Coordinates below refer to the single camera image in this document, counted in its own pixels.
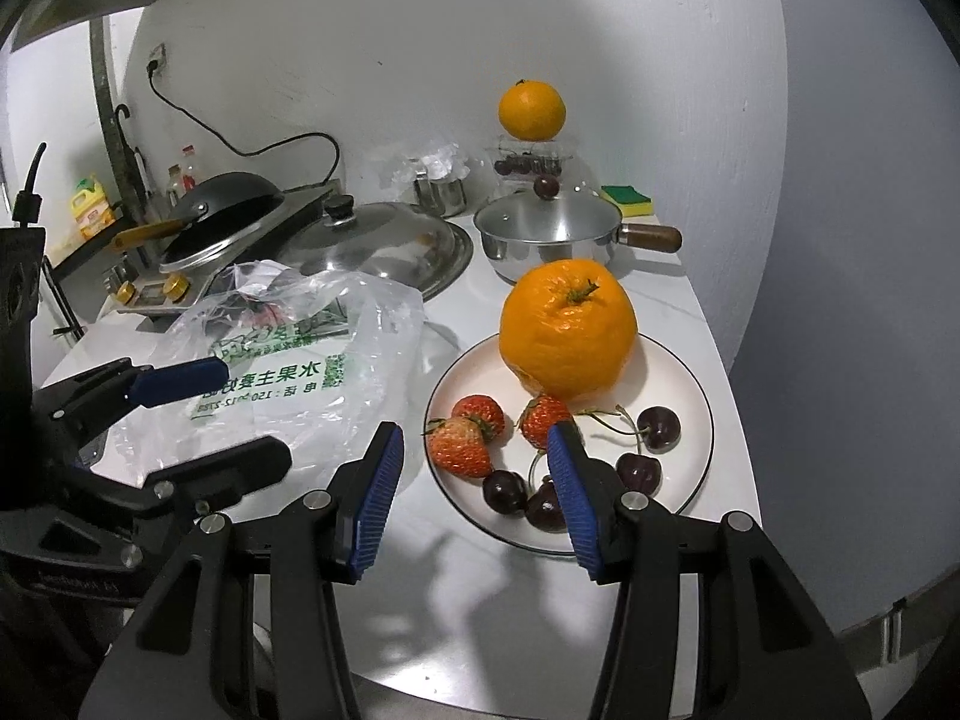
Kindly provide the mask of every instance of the wall outlet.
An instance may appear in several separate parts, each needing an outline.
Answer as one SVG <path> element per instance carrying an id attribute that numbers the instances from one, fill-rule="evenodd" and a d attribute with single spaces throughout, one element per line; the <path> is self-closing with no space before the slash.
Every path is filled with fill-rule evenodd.
<path id="1" fill-rule="evenodd" d="M 154 75 L 161 73 L 163 68 L 167 66 L 167 44 L 161 43 L 154 50 L 150 52 L 150 56 L 147 58 L 147 64 L 149 65 L 152 61 L 157 62 L 157 69 L 154 71 Z"/>

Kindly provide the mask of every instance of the stove knob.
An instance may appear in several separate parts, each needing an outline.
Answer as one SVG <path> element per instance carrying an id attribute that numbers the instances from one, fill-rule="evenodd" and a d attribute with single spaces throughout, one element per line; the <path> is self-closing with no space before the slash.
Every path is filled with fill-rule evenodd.
<path id="1" fill-rule="evenodd" d="M 183 274 L 170 274 L 167 276 L 167 280 L 163 282 L 163 293 L 174 303 L 183 300 L 186 290 L 189 289 L 190 279 Z"/>
<path id="2" fill-rule="evenodd" d="M 128 303 L 130 303 L 131 300 L 133 300 L 135 295 L 136 295 L 136 287 L 130 282 L 125 281 L 123 284 L 120 285 L 120 289 L 117 290 L 116 298 L 123 305 L 126 306 Z"/>

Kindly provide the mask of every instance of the saucepan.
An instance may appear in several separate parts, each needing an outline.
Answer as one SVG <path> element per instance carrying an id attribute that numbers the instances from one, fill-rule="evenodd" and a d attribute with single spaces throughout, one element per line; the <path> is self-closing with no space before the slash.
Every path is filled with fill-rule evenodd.
<path id="1" fill-rule="evenodd" d="M 563 190 L 552 199 L 521 190 L 481 208 L 473 222 L 493 269 L 511 282 L 555 260 L 606 265 L 618 245 L 666 252 L 683 245 L 677 228 L 624 223 L 616 205 L 586 188 Z"/>

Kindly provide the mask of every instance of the white plate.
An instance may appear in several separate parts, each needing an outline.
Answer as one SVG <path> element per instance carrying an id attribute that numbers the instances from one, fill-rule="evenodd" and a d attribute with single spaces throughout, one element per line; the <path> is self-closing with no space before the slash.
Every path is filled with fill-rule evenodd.
<path id="1" fill-rule="evenodd" d="M 427 404 L 424 428 L 431 419 L 447 418 L 450 410 L 466 395 L 489 395 L 507 415 L 507 430 L 490 446 L 493 467 L 517 471 L 524 479 L 536 450 L 512 424 L 530 400 L 517 377 L 500 357 L 497 336 L 480 341 L 464 352 L 440 379 Z M 682 511 L 698 493 L 707 477 L 713 455 L 713 414 L 707 396 L 690 369 L 673 352 L 652 338 L 637 335 L 629 365 L 617 386 L 607 394 L 583 404 L 568 404 L 573 410 L 592 406 L 612 409 L 622 405 L 633 418 L 649 406 L 666 406 L 680 418 L 680 441 L 669 452 L 658 455 L 664 480 L 654 498 L 670 509 Z M 610 416 L 611 425 L 627 429 L 622 419 Z M 637 451 L 629 436 L 621 436 L 586 416 L 577 424 L 584 434 L 587 455 L 615 464 L 624 452 Z M 544 533 L 525 517 L 503 517 L 483 500 L 481 480 L 464 479 L 437 469 L 430 470 L 443 494 L 460 514 L 480 530 L 501 541 L 551 555 L 572 555 L 566 533 Z M 536 467 L 536 483 L 547 474 L 546 458 Z"/>

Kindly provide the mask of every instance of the bottle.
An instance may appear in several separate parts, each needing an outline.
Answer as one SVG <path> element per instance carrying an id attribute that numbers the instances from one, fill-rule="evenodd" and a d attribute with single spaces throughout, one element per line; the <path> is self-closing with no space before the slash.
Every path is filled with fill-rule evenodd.
<path id="1" fill-rule="evenodd" d="M 77 220 L 83 240 L 93 236 L 114 223 L 116 219 L 107 200 L 107 192 L 95 175 L 85 178 L 77 184 L 77 194 L 70 200 L 70 210 Z"/>
<path id="2" fill-rule="evenodd" d="M 171 208 L 176 208 L 179 199 L 186 194 L 184 176 L 179 165 L 171 165 L 168 172 L 170 173 L 170 181 L 167 183 L 167 200 L 170 202 Z"/>
<path id="3" fill-rule="evenodd" d="M 197 151 L 193 146 L 186 146 L 186 148 L 184 148 L 184 166 L 181 172 L 184 176 L 184 189 L 186 189 L 186 191 L 190 191 L 197 186 L 200 181 L 203 181 L 203 177 L 198 175 Z"/>

